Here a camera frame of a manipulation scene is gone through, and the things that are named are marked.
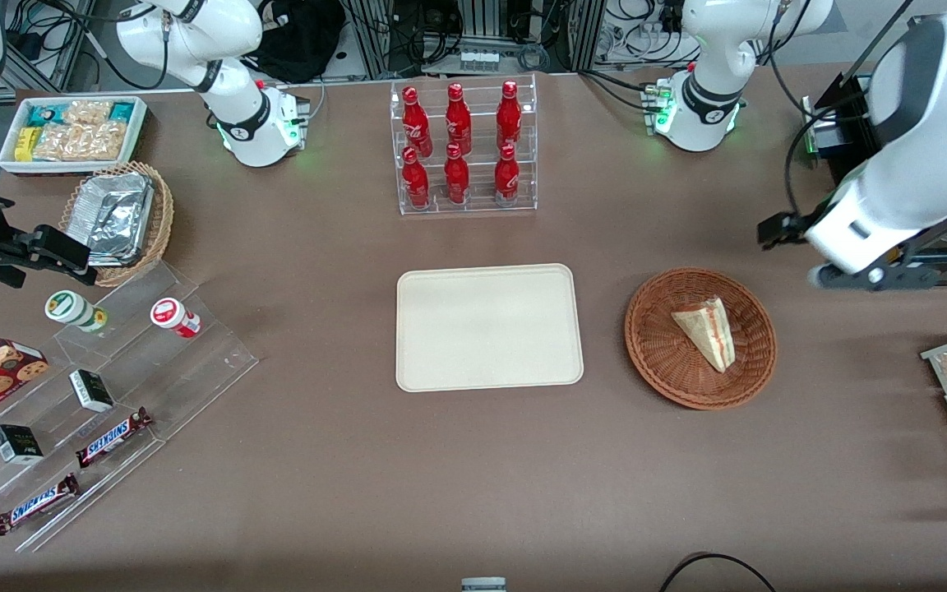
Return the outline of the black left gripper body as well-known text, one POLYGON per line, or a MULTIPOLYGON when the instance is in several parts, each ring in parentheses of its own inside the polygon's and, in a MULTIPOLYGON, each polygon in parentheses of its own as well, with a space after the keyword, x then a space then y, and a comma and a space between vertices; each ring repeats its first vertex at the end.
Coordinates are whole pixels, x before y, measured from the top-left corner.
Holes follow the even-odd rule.
POLYGON ((784 244, 805 244, 807 218, 793 212, 779 212, 758 224, 760 247, 777 247, 784 244))

